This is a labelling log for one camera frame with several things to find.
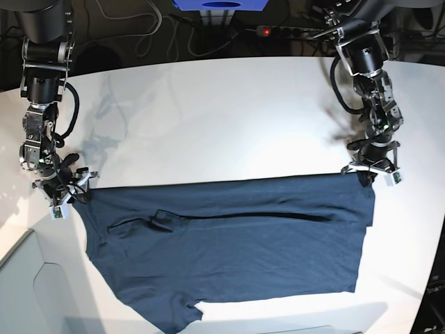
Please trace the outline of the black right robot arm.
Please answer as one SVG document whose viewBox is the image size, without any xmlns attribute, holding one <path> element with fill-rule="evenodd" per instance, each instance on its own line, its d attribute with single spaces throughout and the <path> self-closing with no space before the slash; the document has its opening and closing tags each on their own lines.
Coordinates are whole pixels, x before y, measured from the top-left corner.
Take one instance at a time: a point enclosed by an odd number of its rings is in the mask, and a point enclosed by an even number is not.
<svg viewBox="0 0 445 334">
<path fill-rule="evenodd" d="M 70 5 L 66 1 L 46 1 L 15 14 L 25 35 L 19 93 L 29 103 L 22 119 L 25 139 L 19 149 L 20 165 L 38 176 L 32 186 L 43 192 L 52 207 L 74 201 L 86 204 L 88 180 L 97 173 L 88 168 L 72 170 L 79 154 L 60 157 L 57 153 L 74 131 L 80 110 L 79 94 L 67 81 L 74 49 Z M 65 91 L 72 94 L 74 110 L 67 129 L 59 134 L 58 105 Z"/>
</svg>

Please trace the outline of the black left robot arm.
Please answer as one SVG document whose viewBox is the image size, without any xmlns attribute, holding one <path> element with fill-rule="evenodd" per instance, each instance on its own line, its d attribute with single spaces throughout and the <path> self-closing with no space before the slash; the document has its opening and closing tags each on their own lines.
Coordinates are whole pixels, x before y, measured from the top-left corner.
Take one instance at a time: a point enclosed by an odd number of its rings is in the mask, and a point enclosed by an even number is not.
<svg viewBox="0 0 445 334">
<path fill-rule="evenodd" d="M 340 105 L 349 114 L 358 116 L 364 125 L 364 136 L 350 142 L 348 150 L 353 160 L 342 173 L 357 172 L 364 186 L 373 183 L 377 175 L 385 176 L 387 183 L 401 182 L 397 158 L 400 146 L 393 139 L 403 125 L 402 113 L 394 99 L 392 82 L 383 65 L 389 53 L 380 35 L 380 20 L 393 9 L 383 1 L 333 1 L 324 8 L 327 30 L 315 37 L 328 36 L 335 42 L 337 51 L 330 68 L 330 83 Z M 337 85 L 335 70 L 342 63 L 353 78 L 354 91 L 362 99 L 362 108 L 348 106 Z"/>
</svg>

